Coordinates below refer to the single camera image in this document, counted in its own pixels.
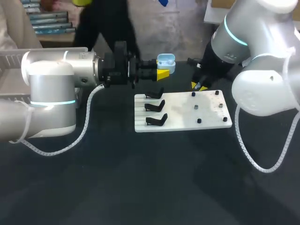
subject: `person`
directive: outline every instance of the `person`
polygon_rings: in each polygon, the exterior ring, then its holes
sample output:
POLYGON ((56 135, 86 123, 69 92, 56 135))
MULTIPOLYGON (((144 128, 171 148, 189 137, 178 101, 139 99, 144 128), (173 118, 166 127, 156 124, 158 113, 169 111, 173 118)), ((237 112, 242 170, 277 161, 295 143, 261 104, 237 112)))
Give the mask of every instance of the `person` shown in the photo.
POLYGON ((127 0, 93 0, 87 5, 80 14, 73 47, 87 47, 91 51, 99 33, 112 51, 116 41, 126 41, 127 51, 140 59, 127 0))
POLYGON ((0 0, 0 50, 42 48, 20 0, 0 0))

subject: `white cable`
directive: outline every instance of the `white cable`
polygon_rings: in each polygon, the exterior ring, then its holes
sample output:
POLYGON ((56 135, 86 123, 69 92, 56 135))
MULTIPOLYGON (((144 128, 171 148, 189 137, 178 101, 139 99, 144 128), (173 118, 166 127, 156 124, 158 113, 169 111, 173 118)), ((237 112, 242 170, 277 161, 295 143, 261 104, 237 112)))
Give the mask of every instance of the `white cable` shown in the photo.
POLYGON ((285 142, 285 145, 283 147, 283 150, 282 150, 282 153, 278 159, 278 161, 276 162, 276 164, 270 168, 270 169, 264 169, 262 167, 260 167, 253 159, 252 157, 250 156, 249 152, 247 151, 245 145, 244 145, 244 142, 243 142, 243 139, 240 135, 240 128, 239 128, 239 114, 240 114, 240 107, 237 106, 236 108, 236 111, 235 111, 235 131, 236 131, 236 135, 237 135, 237 138, 240 142, 240 146, 243 150, 243 152, 245 153, 246 157, 248 158, 248 160, 250 161, 250 163, 259 171, 263 172, 263 173, 272 173, 274 172, 275 170, 277 170, 280 165, 282 164, 284 158, 285 158, 285 155, 286 155, 286 152, 288 150, 288 147, 291 143, 291 140, 292 140, 292 137, 293 137, 293 134, 295 132, 295 129, 296 129, 296 126, 297 126, 297 123, 300 119, 300 112, 297 113, 297 115, 295 116, 294 120, 292 121, 292 125, 291 125, 291 129, 290 129, 290 132, 287 136, 287 139, 286 139, 286 142, 285 142))
POLYGON ((236 107, 236 111, 235 111, 235 131, 236 131, 236 136, 240 142, 240 146, 243 150, 243 152, 245 153, 246 157, 248 158, 248 160, 250 161, 250 163, 259 171, 263 172, 263 173, 272 173, 274 172, 275 170, 277 170, 280 165, 282 164, 284 158, 285 158, 285 155, 286 155, 286 152, 290 146, 290 143, 291 143, 291 140, 292 140, 292 137, 293 137, 293 134, 295 132, 295 129, 296 129, 296 126, 298 124, 298 121, 300 119, 300 105, 298 104, 294 94, 293 94, 293 91, 292 91, 292 88, 290 86, 290 83, 289 83, 289 80, 288 80, 288 66, 289 66, 289 63, 290 63, 290 58, 295 54, 296 52, 296 49, 295 47, 292 47, 292 48, 289 48, 288 51, 287 51, 287 57, 284 61, 284 64, 283 64, 283 70, 282 70, 282 77, 283 77, 283 80, 285 82, 285 85, 289 91, 289 93, 291 94, 291 97, 295 103, 295 108, 298 109, 298 113, 296 114, 295 118, 293 119, 292 121, 292 125, 291 125, 291 129, 290 129, 290 132, 286 138, 286 141, 285 141, 285 145, 283 147, 283 150, 282 150, 282 153, 278 159, 278 161, 275 163, 275 165, 273 167, 271 167, 270 169, 264 169, 262 167, 260 167, 253 159, 252 157, 250 156, 249 152, 247 151, 245 145, 244 145, 244 142, 243 142, 243 139, 240 135, 240 128, 239 128, 239 114, 240 114, 240 107, 237 106, 236 107))
POLYGON ((99 85, 97 86, 89 95, 89 98, 88 98, 88 102, 87 102, 87 106, 86 106, 86 117, 85 117, 85 123, 84 123, 84 127, 83 127, 83 130, 80 134, 80 136, 76 139, 76 141, 74 141, 72 144, 70 144, 69 146, 67 146, 66 148, 62 149, 62 150, 59 150, 59 151, 55 151, 55 152, 44 152, 44 151, 41 151, 39 150, 38 148, 36 148, 35 146, 33 146, 32 144, 30 144, 29 142, 27 142, 26 140, 21 140, 21 142, 23 144, 25 144, 28 148, 32 149, 33 151, 35 151, 37 154, 40 154, 42 156, 56 156, 56 155, 59 155, 65 151, 68 151, 70 150, 71 148, 73 148, 75 145, 77 145, 81 140, 82 138, 84 137, 87 129, 88 129, 88 125, 89 125, 89 120, 90 120, 90 105, 91 105, 91 102, 92 102, 92 99, 94 97, 94 95, 102 90, 104 88, 103 85, 99 85))
POLYGON ((15 101, 15 102, 19 102, 19 103, 22 103, 24 106, 26 106, 28 108, 28 111, 27 111, 27 117, 26 117, 26 122, 25 122, 25 128, 24 128, 24 131, 21 135, 21 137, 19 138, 19 140, 17 140, 16 142, 13 142, 13 141, 10 141, 9 143, 11 144, 18 144, 20 143, 22 140, 24 140, 24 138, 26 137, 27 133, 28 133, 28 130, 29 130, 29 126, 30 126, 30 122, 31 122, 31 117, 32 117, 32 112, 34 111, 34 108, 33 107, 30 107, 27 103, 25 102, 21 102, 21 101, 15 101))

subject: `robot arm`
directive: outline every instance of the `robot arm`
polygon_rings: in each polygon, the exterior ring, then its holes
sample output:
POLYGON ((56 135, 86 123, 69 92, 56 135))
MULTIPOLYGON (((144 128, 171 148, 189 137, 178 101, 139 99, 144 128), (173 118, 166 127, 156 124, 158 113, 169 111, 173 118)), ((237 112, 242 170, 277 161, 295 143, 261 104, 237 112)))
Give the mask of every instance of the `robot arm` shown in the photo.
POLYGON ((195 83, 211 84, 234 64, 251 58, 233 82, 232 94, 246 112, 268 116, 299 106, 300 34, 292 20, 297 0, 236 0, 208 43, 195 83), (295 49, 283 65, 289 49, 295 49))
POLYGON ((94 52, 31 51, 22 59, 30 105, 0 101, 0 141, 67 135, 76 127, 75 88, 158 79, 156 60, 128 57, 125 42, 103 59, 94 52))

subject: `floor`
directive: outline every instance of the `floor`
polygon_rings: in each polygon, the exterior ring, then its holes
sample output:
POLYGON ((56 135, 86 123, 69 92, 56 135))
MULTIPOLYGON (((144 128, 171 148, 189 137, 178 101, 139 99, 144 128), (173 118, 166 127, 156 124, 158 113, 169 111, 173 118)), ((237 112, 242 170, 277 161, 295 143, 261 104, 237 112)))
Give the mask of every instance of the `floor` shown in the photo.
MULTIPOLYGON (((212 25, 203 23, 207 0, 128 0, 131 18, 143 60, 160 53, 173 53, 176 60, 202 57, 212 35, 212 25)), ((110 51, 102 36, 94 49, 98 55, 110 51)))

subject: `black pants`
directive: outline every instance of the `black pants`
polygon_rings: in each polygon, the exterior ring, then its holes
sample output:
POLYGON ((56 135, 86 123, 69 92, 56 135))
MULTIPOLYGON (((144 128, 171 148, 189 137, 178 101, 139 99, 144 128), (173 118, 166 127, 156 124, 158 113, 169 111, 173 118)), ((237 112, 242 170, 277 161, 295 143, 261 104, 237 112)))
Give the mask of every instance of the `black pants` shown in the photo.
POLYGON ((127 0, 94 0, 80 15, 73 47, 94 47, 99 33, 114 51, 116 41, 126 41, 127 50, 140 58, 127 0))

